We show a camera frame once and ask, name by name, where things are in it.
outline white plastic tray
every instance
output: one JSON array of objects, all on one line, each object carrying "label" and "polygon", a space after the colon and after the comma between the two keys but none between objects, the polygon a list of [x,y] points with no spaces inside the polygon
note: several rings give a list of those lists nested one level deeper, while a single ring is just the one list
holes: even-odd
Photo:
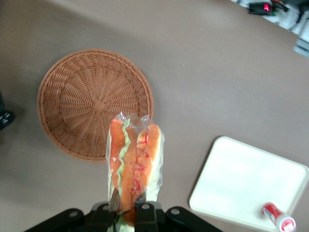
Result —
[{"label": "white plastic tray", "polygon": [[197,181],[190,207],[196,213],[277,232],[262,214],[263,204],[273,202],[291,214],[308,180],[309,169],[302,164],[220,137]]}]

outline ketchup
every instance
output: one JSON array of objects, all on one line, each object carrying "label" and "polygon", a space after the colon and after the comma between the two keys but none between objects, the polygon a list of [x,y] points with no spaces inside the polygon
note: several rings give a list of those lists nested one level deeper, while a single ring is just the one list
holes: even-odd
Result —
[{"label": "ketchup", "polygon": [[296,231],[295,220],[291,216],[278,209],[274,203],[266,203],[263,206],[263,213],[272,220],[280,232]]}]

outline plastic wrap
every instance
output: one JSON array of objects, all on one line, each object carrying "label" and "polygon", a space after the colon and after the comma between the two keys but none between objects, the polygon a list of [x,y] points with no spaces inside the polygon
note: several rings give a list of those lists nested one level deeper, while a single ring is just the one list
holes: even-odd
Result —
[{"label": "plastic wrap", "polygon": [[106,160],[109,210],[120,216],[117,231],[134,231],[136,203],[156,201],[162,185],[163,143],[161,129],[149,116],[119,114],[112,120]]}]

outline gray table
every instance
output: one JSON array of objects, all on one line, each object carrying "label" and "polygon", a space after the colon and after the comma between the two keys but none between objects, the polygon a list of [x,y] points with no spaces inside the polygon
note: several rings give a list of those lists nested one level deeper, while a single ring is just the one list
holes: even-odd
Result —
[{"label": "gray table", "polygon": [[[228,0],[4,0],[0,87],[16,121],[0,137],[0,228],[19,232],[107,199],[105,164],[62,153],[36,110],[48,69],[70,52],[121,53],[146,75],[165,134],[164,209],[188,199],[213,141],[225,135],[309,166],[309,60],[297,36]],[[308,231],[309,191],[294,218]],[[249,232],[203,217],[224,232]]]}]

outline round woven basket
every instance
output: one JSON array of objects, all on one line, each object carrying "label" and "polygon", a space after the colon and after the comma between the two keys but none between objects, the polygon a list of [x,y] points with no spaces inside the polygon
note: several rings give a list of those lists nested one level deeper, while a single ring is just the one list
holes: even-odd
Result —
[{"label": "round woven basket", "polygon": [[111,120],[120,112],[154,113],[149,84],[120,54],[82,50],[59,60],[44,77],[38,113],[49,138],[61,150],[87,161],[104,161]]}]

